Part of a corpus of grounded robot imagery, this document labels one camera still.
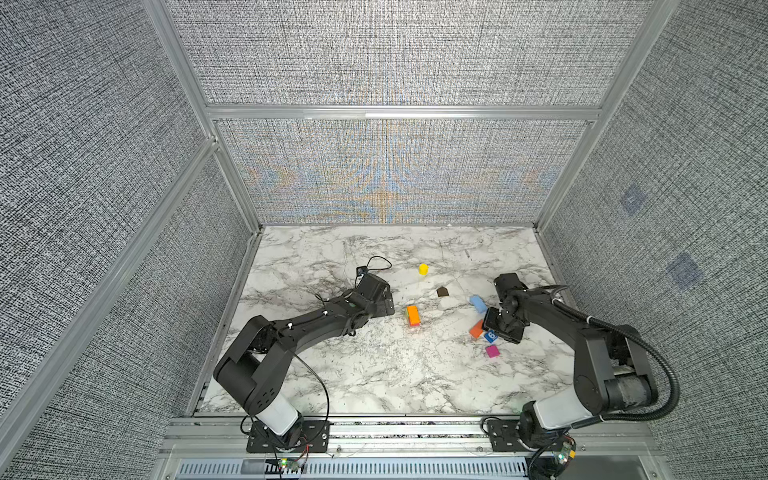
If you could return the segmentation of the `orange wood block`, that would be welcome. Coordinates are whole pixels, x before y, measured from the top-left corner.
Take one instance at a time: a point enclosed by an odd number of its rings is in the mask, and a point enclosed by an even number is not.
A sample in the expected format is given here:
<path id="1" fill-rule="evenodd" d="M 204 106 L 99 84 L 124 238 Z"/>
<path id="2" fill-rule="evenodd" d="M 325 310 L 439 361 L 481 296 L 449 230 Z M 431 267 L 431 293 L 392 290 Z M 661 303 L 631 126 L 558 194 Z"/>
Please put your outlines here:
<path id="1" fill-rule="evenodd" d="M 421 323 L 420 314 L 419 314 L 418 308 L 415 305 L 409 305 L 406 308 L 406 315 L 407 315 L 409 324 Z"/>

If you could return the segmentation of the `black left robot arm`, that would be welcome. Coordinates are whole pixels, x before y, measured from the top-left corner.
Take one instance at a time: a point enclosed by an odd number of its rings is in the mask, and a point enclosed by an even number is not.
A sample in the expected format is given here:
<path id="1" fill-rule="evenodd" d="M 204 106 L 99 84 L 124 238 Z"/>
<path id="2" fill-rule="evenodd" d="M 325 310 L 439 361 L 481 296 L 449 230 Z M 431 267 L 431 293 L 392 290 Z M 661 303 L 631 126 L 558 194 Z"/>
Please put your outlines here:
<path id="1" fill-rule="evenodd" d="M 391 289 L 369 296 L 350 290 L 309 313 L 286 320 L 251 318 L 214 368 L 214 380 L 248 417 L 265 443 L 283 451 L 307 449 L 319 431 L 303 432 L 304 419 L 281 389 L 300 353 L 325 340 L 354 336 L 372 318 L 394 314 Z"/>

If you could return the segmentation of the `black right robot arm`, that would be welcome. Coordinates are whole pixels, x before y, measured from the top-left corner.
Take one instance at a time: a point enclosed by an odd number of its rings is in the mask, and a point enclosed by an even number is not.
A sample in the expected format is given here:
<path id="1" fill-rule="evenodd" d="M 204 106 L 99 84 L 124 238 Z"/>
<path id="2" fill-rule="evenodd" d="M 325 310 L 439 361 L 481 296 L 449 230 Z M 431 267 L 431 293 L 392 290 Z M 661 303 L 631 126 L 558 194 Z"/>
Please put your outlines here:
<path id="1" fill-rule="evenodd" d="M 627 326 L 606 326 L 555 297 L 559 285 L 528 288 L 501 278 L 494 282 L 499 306 L 490 307 L 483 329 L 508 342 L 522 342 L 538 325 L 574 353 L 570 387 L 522 407 L 518 438 L 529 449 L 547 447 L 569 429 L 593 425 L 626 411 L 649 407 L 658 389 L 649 351 Z"/>

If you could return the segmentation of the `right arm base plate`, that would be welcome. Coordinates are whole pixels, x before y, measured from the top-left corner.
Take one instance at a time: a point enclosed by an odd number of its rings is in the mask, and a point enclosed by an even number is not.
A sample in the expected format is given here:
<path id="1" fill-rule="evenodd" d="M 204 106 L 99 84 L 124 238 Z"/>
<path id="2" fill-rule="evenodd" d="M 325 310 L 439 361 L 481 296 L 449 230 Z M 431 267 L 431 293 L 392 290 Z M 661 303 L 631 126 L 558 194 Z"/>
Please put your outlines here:
<path id="1" fill-rule="evenodd" d="M 487 435 L 492 451 L 495 453 L 525 452 L 527 448 L 518 435 L 516 418 L 486 417 L 481 421 L 481 429 Z"/>

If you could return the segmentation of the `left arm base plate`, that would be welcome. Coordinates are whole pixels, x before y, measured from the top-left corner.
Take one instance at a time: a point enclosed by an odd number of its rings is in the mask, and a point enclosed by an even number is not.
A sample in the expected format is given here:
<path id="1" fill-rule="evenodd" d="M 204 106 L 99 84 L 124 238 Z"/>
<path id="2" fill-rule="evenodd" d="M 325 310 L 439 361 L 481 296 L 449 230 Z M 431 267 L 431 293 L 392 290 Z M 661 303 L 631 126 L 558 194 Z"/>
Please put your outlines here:
<path id="1" fill-rule="evenodd" d="M 250 427 L 246 452 L 256 453 L 326 453 L 331 423 L 327 420 L 300 419 L 283 435 L 256 420 Z"/>

